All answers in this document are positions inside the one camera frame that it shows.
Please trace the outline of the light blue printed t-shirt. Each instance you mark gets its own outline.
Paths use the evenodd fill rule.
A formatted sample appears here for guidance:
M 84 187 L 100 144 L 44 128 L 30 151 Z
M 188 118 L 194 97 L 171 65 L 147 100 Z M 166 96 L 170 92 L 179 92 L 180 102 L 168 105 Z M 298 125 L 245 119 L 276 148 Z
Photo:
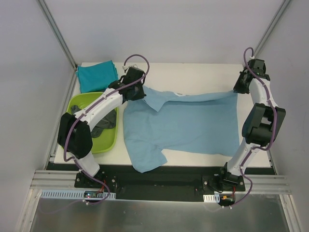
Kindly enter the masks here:
M 164 149 L 235 155 L 239 147 L 235 92 L 144 91 L 143 99 L 128 102 L 123 117 L 124 142 L 136 171 L 144 173 L 166 164 Z

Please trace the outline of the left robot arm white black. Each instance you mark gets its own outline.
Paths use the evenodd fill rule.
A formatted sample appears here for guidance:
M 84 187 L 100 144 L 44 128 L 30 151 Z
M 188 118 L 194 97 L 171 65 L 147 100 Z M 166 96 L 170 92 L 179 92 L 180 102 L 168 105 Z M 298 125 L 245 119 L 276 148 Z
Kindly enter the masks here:
M 107 89 L 86 108 L 74 113 L 65 113 L 60 119 L 57 143 L 63 148 L 63 160 L 73 160 L 79 170 L 86 174 L 85 182 L 91 188 L 101 185 L 99 164 L 91 152 L 91 131 L 108 113 L 127 101 L 145 97 L 143 84 L 148 72 L 131 66 L 119 80 L 110 83 Z

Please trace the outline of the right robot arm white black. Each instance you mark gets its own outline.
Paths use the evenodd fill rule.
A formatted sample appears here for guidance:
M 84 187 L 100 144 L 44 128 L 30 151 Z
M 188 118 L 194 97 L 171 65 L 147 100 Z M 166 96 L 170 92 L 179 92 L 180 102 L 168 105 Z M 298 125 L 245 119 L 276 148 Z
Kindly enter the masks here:
M 271 148 L 286 116 L 285 109 L 278 107 L 272 97 L 264 60 L 252 58 L 246 62 L 234 91 L 250 94 L 253 107 L 243 124 L 243 140 L 236 154 L 224 165 L 217 178 L 218 187 L 225 191 L 243 181 L 244 172 L 257 152 Z

